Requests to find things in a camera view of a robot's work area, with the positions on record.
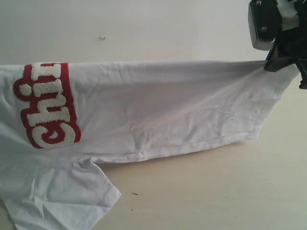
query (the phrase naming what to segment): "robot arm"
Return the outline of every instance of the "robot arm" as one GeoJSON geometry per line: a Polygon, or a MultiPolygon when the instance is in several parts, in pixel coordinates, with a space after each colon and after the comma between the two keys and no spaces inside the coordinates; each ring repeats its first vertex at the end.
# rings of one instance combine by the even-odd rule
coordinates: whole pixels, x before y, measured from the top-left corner
{"type": "Polygon", "coordinates": [[[264,69],[296,64],[307,89],[307,0],[252,0],[248,24],[253,47],[269,51],[264,69]]]}

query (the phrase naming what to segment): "cloth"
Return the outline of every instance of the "cloth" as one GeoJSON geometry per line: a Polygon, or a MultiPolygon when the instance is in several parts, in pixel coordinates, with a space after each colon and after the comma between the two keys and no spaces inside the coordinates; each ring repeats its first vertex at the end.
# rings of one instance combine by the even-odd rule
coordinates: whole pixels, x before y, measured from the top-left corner
{"type": "Polygon", "coordinates": [[[264,62],[0,66],[0,198],[17,230],[89,230],[120,197],[98,163],[256,139],[298,75],[264,62]]]}

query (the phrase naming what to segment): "screw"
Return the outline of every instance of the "screw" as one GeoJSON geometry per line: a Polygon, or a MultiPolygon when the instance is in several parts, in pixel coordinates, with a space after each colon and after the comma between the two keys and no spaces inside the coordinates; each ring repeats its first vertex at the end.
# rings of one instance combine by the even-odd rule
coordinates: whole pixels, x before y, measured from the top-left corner
{"type": "Polygon", "coordinates": [[[266,26],[263,26],[262,28],[261,28],[261,31],[262,32],[266,32],[268,30],[268,28],[266,27],[266,26]]]}

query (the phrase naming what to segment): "white t-shirt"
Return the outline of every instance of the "white t-shirt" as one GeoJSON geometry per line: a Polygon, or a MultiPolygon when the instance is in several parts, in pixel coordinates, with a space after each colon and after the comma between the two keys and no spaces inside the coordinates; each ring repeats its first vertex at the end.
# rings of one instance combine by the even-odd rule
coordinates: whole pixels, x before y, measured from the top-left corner
{"type": "Polygon", "coordinates": [[[18,230],[89,230],[120,192],[96,165],[258,137],[298,70],[264,62],[0,66],[0,198],[18,230]]]}

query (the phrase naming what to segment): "white wall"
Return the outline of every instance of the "white wall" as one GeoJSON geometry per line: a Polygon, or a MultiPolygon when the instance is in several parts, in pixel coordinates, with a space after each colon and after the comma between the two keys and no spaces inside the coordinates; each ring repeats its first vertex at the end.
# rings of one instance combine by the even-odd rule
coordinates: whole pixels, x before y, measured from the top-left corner
{"type": "Polygon", "coordinates": [[[248,2],[2,0],[0,64],[264,59],[249,40],[248,2]]]}

